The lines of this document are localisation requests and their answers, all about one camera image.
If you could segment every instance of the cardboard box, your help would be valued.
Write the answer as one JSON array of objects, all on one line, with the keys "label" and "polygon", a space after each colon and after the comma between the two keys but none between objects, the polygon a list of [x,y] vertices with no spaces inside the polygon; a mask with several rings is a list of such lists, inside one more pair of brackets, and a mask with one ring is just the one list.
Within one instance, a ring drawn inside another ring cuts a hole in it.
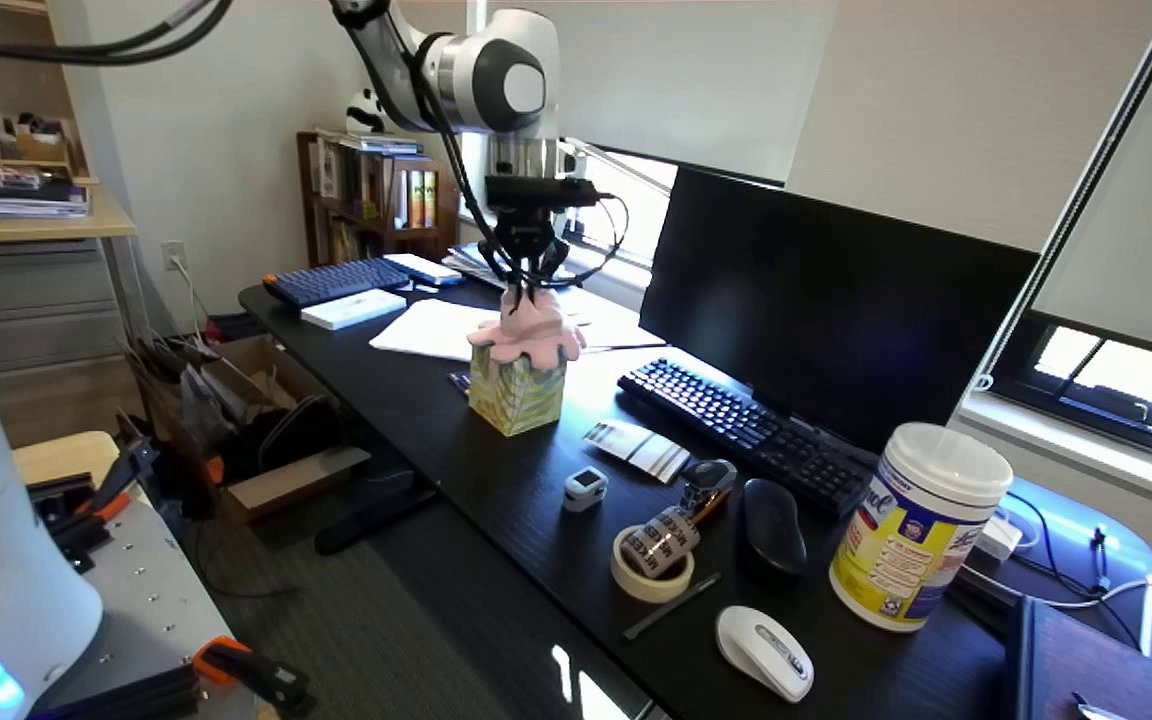
[{"label": "cardboard box", "polygon": [[536,374],[534,359],[496,363],[485,346],[468,363],[468,407],[481,413],[502,435],[519,435],[558,424],[564,413],[569,363]]},{"label": "cardboard box", "polygon": [[[218,355],[222,355],[222,363],[213,363],[213,374],[225,377],[230,400],[239,405],[248,413],[248,422],[261,413],[288,417],[288,413],[320,405],[328,395],[269,338],[231,341]],[[131,367],[138,367],[143,407],[150,407],[157,435],[174,439],[174,447],[179,447],[199,470],[199,480],[218,483],[218,478],[210,470],[218,447],[199,447],[199,439],[196,439],[199,432],[183,428],[179,388],[157,379],[142,355],[131,355]],[[246,478],[246,480],[225,478],[225,497],[237,502],[237,508],[246,515],[261,515],[261,511],[273,511],[273,508],[320,487],[326,480],[334,480],[334,478],[341,478],[364,459],[368,459],[364,447],[334,445],[334,447],[309,452],[299,459],[288,459],[281,470],[263,470],[263,473]]]}]

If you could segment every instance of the black keyboard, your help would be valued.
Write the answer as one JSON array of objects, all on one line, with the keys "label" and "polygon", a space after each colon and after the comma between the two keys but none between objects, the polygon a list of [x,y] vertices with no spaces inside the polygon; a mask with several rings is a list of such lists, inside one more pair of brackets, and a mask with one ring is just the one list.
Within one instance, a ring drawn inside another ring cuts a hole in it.
[{"label": "black keyboard", "polygon": [[336,296],[357,296],[368,288],[403,288],[403,285],[412,285],[412,274],[403,274],[387,262],[352,262],[352,264],[283,274],[283,277],[269,279],[263,288],[299,311],[309,304],[328,304]]},{"label": "black keyboard", "polygon": [[838,445],[802,422],[780,422],[758,400],[731,395],[667,359],[652,359],[622,377],[628,413],[678,422],[711,439],[741,470],[780,480],[793,497],[825,515],[852,515],[861,503],[871,459]]}]

